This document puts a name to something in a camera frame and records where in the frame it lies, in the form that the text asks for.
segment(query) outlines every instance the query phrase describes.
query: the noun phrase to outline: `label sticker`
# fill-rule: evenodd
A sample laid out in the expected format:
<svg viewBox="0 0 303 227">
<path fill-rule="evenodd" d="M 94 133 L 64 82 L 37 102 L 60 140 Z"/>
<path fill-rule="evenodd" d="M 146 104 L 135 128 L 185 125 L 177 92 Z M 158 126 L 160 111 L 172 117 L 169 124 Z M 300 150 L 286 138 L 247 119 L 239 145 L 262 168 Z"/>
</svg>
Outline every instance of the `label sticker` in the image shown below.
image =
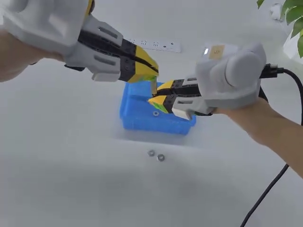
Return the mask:
<svg viewBox="0 0 303 227">
<path fill-rule="evenodd" d="M 224 49 L 225 45 L 212 46 L 212 49 L 209 53 L 209 59 L 220 60 L 223 56 Z"/>
</svg>

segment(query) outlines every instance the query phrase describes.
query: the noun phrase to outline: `leaf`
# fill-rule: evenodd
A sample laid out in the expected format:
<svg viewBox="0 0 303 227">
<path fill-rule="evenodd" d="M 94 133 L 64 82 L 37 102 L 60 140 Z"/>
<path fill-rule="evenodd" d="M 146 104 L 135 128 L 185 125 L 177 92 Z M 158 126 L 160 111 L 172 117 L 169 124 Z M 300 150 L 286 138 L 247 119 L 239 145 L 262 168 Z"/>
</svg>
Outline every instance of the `leaf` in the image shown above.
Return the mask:
<svg viewBox="0 0 303 227">
<path fill-rule="evenodd" d="M 282 7 L 281 16 L 284 16 L 288 9 L 296 6 L 303 6 L 303 0 L 286 0 Z"/>
<path fill-rule="evenodd" d="M 299 18 L 295 23 L 294 23 L 294 29 L 292 32 L 292 38 L 295 37 L 299 32 L 301 32 L 303 29 L 303 17 Z"/>
<path fill-rule="evenodd" d="M 262 6 L 263 2 L 264 2 L 264 0 L 257 1 L 258 9 Z"/>
<path fill-rule="evenodd" d="M 298 52 L 300 55 L 300 58 L 303 57 L 303 36 L 300 36 L 299 40 L 298 40 Z"/>
<path fill-rule="evenodd" d="M 303 16 L 303 6 L 297 6 L 288 11 L 286 14 L 287 25 Z"/>
</svg>

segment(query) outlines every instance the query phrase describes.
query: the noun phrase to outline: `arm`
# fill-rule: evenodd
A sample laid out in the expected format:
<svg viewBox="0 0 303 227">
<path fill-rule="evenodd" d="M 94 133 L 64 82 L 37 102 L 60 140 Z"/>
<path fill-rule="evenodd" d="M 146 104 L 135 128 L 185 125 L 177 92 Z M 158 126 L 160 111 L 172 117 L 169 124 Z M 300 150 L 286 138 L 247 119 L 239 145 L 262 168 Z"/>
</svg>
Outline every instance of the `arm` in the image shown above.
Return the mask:
<svg viewBox="0 0 303 227">
<path fill-rule="evenodd" d="M 15 78 L 28 65 L 43 58 L 61 60 L 60 55 L 26 45 L 0 28 L 0 82 Z"/>
<path fill-rule="evenodd" d="M 284 118 L 259 99 L 239 110 L 219 110 L 242 127 L 257 143 L 277 153 L 303 178 L 303 126 Z"/>
</svg>

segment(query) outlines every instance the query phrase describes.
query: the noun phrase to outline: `blue plastic box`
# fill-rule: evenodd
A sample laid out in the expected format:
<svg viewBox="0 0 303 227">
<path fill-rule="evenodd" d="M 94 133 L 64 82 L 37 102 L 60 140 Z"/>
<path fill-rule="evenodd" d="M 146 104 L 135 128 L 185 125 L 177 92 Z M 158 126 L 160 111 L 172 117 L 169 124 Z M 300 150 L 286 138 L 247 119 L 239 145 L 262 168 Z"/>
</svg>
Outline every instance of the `blue plastic box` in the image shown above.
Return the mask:
<svg viewBox="0 0 303 227">
<path fill-rule="evenodd" d="M 163 113 L 150 105 L 150 82 L 125 84 L 120 106 L 120 118 L 127 130 L 159 131 L 171 134 L 187 135 L 196 124 L 196 117 L 191 121 Z"/>
</svg>

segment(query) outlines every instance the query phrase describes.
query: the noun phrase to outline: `gray plastic housing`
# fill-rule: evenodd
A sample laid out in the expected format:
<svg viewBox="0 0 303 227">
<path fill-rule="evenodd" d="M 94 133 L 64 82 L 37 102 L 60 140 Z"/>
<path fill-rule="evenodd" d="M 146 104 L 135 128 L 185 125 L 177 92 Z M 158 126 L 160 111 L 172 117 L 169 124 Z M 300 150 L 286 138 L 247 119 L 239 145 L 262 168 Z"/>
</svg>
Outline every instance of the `gray plastic housing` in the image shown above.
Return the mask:
<svg viewBox="0 0 303 227">
<path fill-rule="evenodd" d="M 69 67 L 87 68 L 94 81 L 120 78 L 120 59 L 78 42 L 81 30 L 121 46 L 123 36 L 105 22 L 86 16 L 89 0 L 5 0 L 4 28 L 20 41 L 60 53 Z"/>
<path fill-rule="evenodd" d="M 196 65 L 196 74 L 184 82 L 184 85 L 198 84 L 201 97 L 178 97 L 173 113 L 190 120 L 195 112 L 210 114 L 216 108 L 237 109 L 253 104 L 258 99 L 259 78 L 265 65 L 266 54 L 261 44 L 243 48 L 206 45 Z"/>
</svg>

